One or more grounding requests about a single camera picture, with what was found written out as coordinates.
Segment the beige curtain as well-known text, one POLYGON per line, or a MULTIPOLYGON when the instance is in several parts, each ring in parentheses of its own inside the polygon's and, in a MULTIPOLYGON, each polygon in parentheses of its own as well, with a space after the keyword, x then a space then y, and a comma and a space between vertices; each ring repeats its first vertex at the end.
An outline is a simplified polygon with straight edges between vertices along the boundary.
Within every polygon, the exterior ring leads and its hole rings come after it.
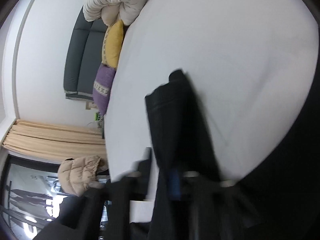
POLYGON ((88 127, 18 119, 9 129, 2 146, 29 157, 59 162, 90 155, 107 159, 101 131, 88 127))

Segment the beige puffer jacket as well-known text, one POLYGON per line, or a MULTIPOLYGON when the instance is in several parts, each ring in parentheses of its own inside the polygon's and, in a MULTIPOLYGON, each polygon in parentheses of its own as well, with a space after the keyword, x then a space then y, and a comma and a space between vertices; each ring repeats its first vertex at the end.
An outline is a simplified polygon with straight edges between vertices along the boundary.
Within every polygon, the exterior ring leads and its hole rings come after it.
POLYGON ((108 170, 107 162, 98 155, 64 160, 57 171, 59 183, 67 194, 81 196, 90 187, 103 187, 98 174, 108 170))

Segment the white bed sheet mattress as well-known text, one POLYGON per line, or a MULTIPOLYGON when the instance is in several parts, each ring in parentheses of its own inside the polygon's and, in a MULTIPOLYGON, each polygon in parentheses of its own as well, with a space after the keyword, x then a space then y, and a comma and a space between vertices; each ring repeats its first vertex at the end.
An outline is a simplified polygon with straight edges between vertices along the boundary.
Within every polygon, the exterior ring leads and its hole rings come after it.
POLYGON ((105 116, 111 177, 150 146, 144 98, 176 69, 195 87, 222 174, 247 175, 300 113, 318 46, 302 0, 149 0, 125 35, 105 116))

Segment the black denim pants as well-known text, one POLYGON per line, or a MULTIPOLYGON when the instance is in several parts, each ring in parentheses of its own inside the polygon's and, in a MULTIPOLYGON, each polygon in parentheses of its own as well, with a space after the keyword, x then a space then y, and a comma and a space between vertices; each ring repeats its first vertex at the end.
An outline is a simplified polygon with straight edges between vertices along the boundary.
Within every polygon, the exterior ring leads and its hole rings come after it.
POLYGON ((249 239, 242 198, 221 186, 210 138, 190 82, 180 70, 145 98, 159 168, 149 239, 249 239), (180 200, 168 196, 168 173, 177 169, 180 200))

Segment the yellow patterned pillow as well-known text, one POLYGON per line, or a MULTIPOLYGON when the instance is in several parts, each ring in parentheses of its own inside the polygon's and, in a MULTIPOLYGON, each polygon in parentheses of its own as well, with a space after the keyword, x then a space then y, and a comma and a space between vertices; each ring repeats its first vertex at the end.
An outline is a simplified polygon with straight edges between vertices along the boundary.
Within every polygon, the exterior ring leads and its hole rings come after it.
POLYGON ((103 39, 101 60, 104 65, 117 69, 124 40, 124 24, 118 20, 107 28, 103 39))

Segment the black window frame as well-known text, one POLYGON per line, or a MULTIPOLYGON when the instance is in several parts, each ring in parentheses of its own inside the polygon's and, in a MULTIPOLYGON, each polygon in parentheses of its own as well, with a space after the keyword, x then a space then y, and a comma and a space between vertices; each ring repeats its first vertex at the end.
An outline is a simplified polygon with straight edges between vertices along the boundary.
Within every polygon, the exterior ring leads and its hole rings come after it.
POLYGON ((59 165, 8 155, 1 170, 1 216, 15 234, 32 237, 59 216, 66 197, 59 165))

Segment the purple patterned pillow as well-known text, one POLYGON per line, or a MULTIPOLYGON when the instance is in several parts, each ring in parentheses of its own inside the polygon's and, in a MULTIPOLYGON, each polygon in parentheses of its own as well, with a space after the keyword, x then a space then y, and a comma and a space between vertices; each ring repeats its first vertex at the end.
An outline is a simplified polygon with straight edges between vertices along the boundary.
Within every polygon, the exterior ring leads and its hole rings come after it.
POLYGON ((101 63, 97 71, 95 81, 93 83, 93 101, 102 116, 104 116, 107 111, 115 74, 115 68, 101 63))

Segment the dark grey padded headboard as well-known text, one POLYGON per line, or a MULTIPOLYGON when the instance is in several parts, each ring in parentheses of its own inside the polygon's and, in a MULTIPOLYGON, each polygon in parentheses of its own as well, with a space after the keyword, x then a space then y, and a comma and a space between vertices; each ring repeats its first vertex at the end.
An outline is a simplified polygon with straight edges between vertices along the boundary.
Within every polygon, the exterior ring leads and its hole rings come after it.
POLYGON ((93 83, 101 64, 106 30, 101 19, 88 22, 79 12, 65 63, 63 88, 67 99, 93 101, 93 83))

